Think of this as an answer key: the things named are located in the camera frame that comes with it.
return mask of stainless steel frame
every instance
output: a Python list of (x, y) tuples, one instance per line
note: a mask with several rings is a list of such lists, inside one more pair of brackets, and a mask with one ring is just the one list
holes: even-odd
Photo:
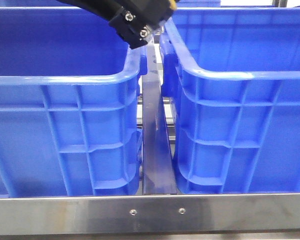
[(149, 74), (143, 78), (145, 195), (0, 199), (0, 238), (57, 235), (54, 237), (64, 239), (64, 235), (72, 235), (75, 239), (77, 234), (300, 230), (300, 193), (175, 194), (167, 123), (156, 64), (152, 61), (154, 55), (154, 47), (150, 45)]

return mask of robotic arm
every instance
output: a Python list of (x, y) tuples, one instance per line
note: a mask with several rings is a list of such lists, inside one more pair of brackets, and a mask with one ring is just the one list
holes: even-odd
[(172, 16), (179, 0), (58, 0), (88, 10), (109, 22), (131, 49), (149, 43)]

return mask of bolt head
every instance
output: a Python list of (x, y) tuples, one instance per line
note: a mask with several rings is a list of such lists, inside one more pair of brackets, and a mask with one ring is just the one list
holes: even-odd
[(137, 215), (137, 210), (135, 210), (135, 209), (131, 209), (130, 211), (129, 211), (129, 213), (130, 213), (130, 215), (132, 215), (132, 216), (135, 216), (135, 215)]
[(127, 11), (125, 13), (125, 20), (127, 20), (128, 22), (132, 22), (133, 19), (135, 19), (135, 16), (133, 16), (131, 12)]
[(148, 32), (147, 30), (145, 30), (145, 29), (142, 29), (142, 30), (140, 31), (140, 36), (141, 36), (142, 38), (146, 38), (146, 37), (148, 36), (148, 34), (149, 34), (149, 32)]
[(186, 213), (186, 209), (182, 207), (182, 208), (179, 209), (178, 212), (179, 212), (179, 214), (183, 215), (183, 214)]

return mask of screw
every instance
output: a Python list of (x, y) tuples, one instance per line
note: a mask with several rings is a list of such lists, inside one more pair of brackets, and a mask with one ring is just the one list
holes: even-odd
[(135, 19), (135, 16), (133, 16), (131, 12), (127, 11), (125, 13), (125, 20), (127, 20), (128, 22), (132, 22), (133, 19)]
[(185, 214), (186, 213), (186, 209), (185, 208), (180, 208), (179, 209), (179, 213), (181, 214), (181, 215), (183, 215), (183, 214)]
[(146, 37), (148, 36), (148, 34), (149, 34), (149, 32), (148, 32), (147, 30), (145, 30), (145, 29), (142, 29), (142, 30), (140, 31), (140, 36), (141, 36), (142, 38), (146, 38)]
[(138, 212), (135, 209), (131, 209), (129, 213), (130, 213), (130, 215), (135, 216), (135, 215), (137, 215)]

